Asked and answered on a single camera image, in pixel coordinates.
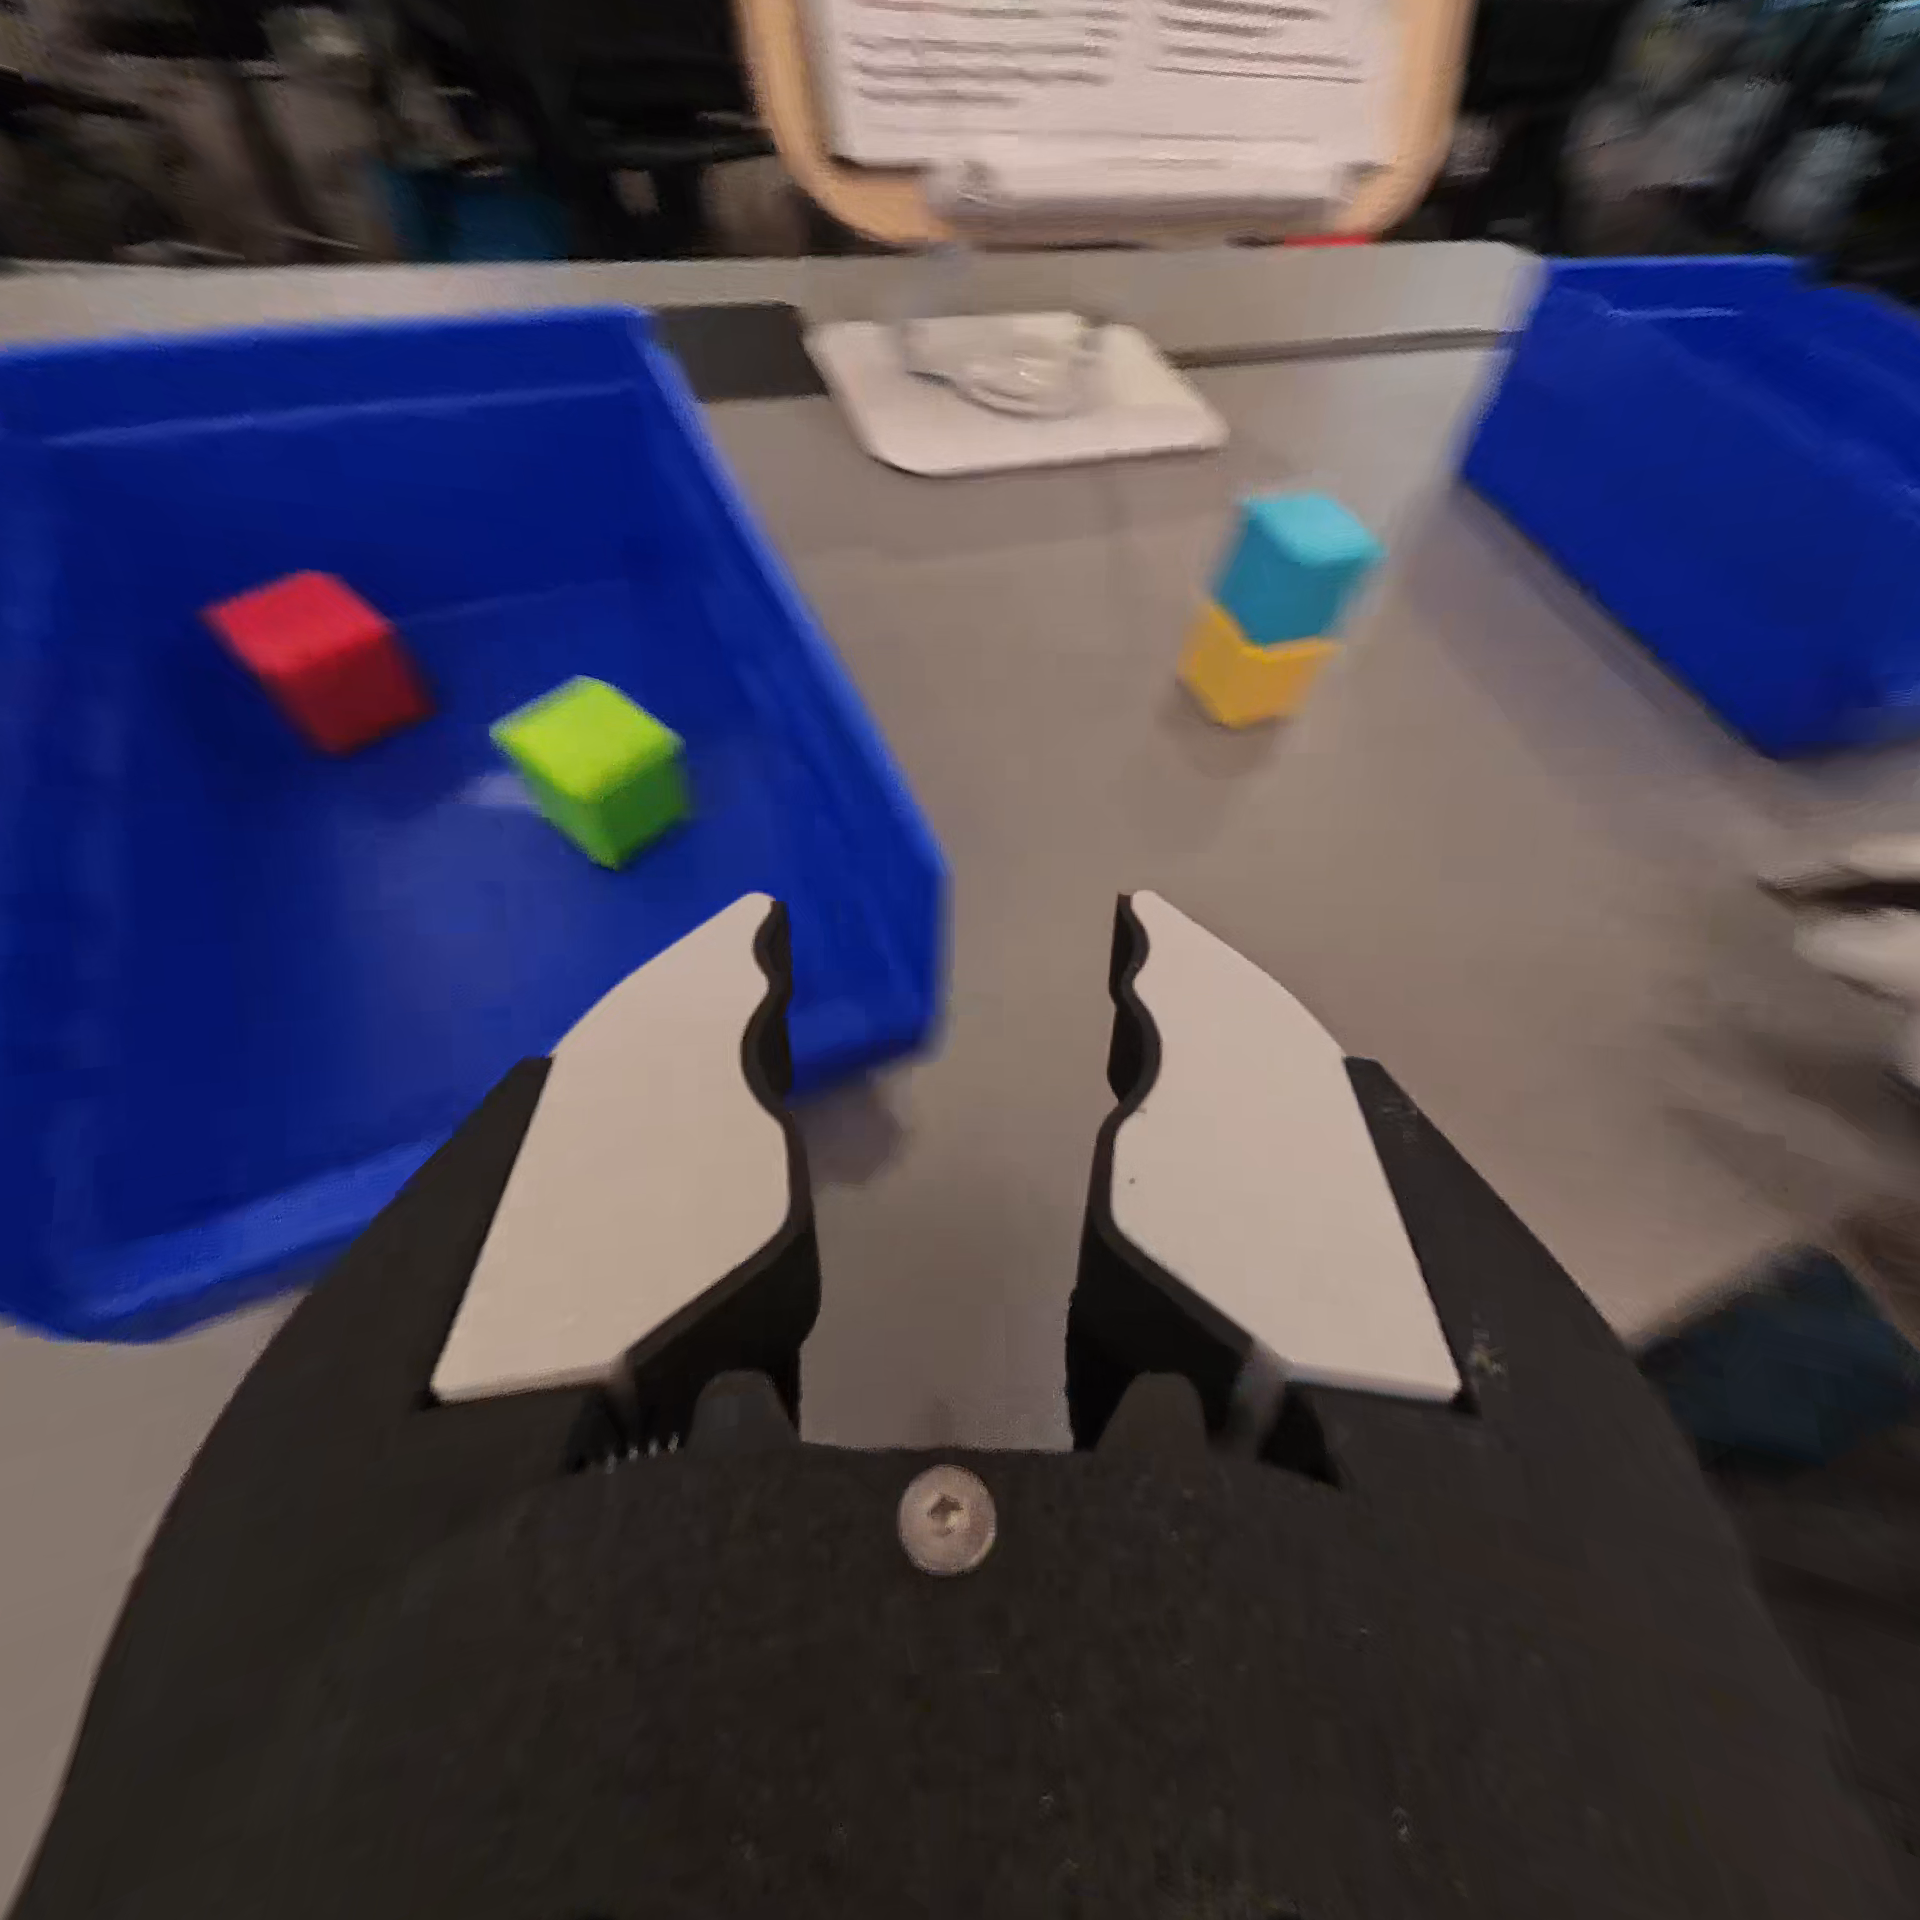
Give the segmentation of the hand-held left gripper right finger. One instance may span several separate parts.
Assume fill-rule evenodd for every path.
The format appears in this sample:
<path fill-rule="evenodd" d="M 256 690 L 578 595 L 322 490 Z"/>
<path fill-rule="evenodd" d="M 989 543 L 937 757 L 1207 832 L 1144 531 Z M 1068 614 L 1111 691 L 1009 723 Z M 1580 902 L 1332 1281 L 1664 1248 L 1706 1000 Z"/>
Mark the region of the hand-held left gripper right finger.
<path fill-rule="evenodd" d="M 1144 1374 L 1448 1405 L 1460 1370 L 1344 1046 L 1151 891 L 1112 911 L 1111 1113 L 1068 1310 L 1072 1408 Z"/>

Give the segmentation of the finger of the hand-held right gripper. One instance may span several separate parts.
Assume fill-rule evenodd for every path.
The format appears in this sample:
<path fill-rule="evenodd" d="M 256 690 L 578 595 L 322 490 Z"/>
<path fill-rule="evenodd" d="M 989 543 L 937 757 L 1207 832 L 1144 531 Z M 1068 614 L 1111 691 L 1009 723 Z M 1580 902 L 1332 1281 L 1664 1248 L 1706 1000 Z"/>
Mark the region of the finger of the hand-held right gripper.
<path fill-rule="evenodd" d="M 1918 910 L 1918 832 L 1869 834 L 1760 875 L 1760 888 L 1789 910 Z"/>
<path fill-rule="evenodd" d="M 1792 945 L 1817 974 L 1886 1000 L 1918 1000 L 1918 911 L 1836 910 L 1796 921 Z"/>

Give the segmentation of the grey desk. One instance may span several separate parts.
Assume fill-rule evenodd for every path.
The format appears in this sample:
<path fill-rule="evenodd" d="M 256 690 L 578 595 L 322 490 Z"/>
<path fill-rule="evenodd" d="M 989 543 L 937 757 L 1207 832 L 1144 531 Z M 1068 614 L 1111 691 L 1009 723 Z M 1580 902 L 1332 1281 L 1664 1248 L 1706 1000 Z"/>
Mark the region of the grey desk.
<path fill-rule="evenodd" d="M 1914 1239 L 1881 1026 L 1760 888 L 1914 824 L 1914 746 L 1774 762 L 1455 479 L 1541 266 L 1505 247 L 1044 256 L 1160 335 L 1223 454 L 917 482 L 822 398 L 710 437 L 944 842 L 922 1061 L 807 1115 L 822 1313 L 805 1435 L 1065 1442 L 1065 1293 L 1120 891 L 1153 888 L 1378 1057 L 1582 1285 L 1650 1336 L 1777 1242 Z M 1388 542 L 1353 650 L 1278 730 L 1173 658 L 1242 490 L 1306 482 Z"/>

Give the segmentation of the yellow cube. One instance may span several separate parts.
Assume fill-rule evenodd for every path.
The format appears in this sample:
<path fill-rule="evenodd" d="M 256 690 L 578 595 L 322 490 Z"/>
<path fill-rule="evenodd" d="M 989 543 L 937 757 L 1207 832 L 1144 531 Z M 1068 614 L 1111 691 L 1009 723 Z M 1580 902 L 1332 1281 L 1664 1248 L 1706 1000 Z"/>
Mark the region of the yellow cube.
<path fill-rule="evenodd" d="M 1209 722 L 1258 729 L 1297 713 L 1338 650 L 1329 638 L 1252 642 L 1230 610 L 1205 600 L 1174 675 Z"/>

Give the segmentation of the green cube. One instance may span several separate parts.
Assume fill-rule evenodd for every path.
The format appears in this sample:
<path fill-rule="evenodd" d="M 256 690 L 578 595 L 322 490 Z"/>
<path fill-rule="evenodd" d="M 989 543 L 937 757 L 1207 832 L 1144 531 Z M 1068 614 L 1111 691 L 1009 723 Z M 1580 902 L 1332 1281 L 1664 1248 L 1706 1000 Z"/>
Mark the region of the green cube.
<path fill-rule="evenodd" d="M 602 871 L 625 869 L 689 817 L 681 733 L 602 679 L 566 679 L 487 733 L 537 810 Z"/>

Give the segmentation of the blue plastic bin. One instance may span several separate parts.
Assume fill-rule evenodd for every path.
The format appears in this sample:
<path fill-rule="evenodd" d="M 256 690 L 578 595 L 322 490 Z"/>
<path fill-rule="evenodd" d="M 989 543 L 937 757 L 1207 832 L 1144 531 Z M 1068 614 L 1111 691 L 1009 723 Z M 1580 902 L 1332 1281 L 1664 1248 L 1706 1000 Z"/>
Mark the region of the blue plastic bin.
<path fill-rule="evenodd" d="M 1774 760 L 1918 722 L 1918 319 L 1788 256 L 1554 258 L 1460 478 Z"/>
<path fill-rule="evenodd" d="M 359 1233 L 520 1057 L 744 893 L 797 1089 L 903 1057 L 945 869 L 705 399 L 813 385 L 789 305 L 5 349 L 5 1317 L 164 1336 Z M 434 711 L 310 749 L 200 608 L 314 568 Z M 602 871 L 489 743 L 574 679 L 681 733 Z"/>

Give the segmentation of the cyan cube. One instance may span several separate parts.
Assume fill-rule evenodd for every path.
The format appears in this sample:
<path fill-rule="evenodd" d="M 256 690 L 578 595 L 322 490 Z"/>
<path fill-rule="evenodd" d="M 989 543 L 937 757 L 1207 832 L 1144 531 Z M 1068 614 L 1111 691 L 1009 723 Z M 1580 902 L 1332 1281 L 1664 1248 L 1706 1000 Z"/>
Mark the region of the cyan cube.
<path fill-rule="evenodd" d="M 1382 560 L 1382 542 L 1328 493 L 1245 496 L 1213 598 L 1255 646 L 1322 639 Z"/>

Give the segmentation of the red cube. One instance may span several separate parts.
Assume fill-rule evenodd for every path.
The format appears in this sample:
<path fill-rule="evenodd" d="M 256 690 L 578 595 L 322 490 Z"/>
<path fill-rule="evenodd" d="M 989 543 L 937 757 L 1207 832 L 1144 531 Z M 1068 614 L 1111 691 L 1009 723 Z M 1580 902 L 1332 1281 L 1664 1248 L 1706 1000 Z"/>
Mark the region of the red cube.
<path fill-rule="evenodd" d="M 198 618 L 314 751 L 361 751 L 434 711 L 396 625 L 326 570 L 284 574 Z"/>

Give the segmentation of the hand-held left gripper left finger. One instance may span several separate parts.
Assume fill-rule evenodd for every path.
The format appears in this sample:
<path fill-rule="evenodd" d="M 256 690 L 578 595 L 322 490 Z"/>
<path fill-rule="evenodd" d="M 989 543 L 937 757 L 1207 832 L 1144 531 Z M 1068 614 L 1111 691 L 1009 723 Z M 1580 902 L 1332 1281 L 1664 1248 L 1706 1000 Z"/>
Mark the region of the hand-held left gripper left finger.
<path fill-rule="evenodd" d="M 609 1385 L 796 1225 L 784 906 L 744 893 L 615 982 L 553 1046 L 431 1393 Z"/>

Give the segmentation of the person's blue jeans leg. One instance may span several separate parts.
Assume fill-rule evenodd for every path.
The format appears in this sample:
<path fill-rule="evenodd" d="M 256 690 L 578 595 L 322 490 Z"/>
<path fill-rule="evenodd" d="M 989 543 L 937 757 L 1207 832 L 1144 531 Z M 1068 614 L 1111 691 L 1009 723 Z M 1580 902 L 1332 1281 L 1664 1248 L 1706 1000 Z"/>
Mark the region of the person's blue jeans leg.
<path fill-rule="evenodd" d="M 1712 1457 L 1824 1467 L 1918 1408 L 1914 1271 L 1789 1245 L 1638 1345 Z"/>

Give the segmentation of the printed instruction sheet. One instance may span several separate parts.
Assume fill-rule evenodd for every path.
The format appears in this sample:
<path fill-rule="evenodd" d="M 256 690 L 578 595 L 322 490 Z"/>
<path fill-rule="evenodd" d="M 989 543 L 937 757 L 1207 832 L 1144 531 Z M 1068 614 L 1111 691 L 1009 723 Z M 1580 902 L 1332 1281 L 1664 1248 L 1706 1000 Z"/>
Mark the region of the printed instruction sheet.
<path fill-rule="evenodd" d="M 809 2 L 829 150 L 922 173 L 986 158 L 1384 154 L 1397 3 Z"/>

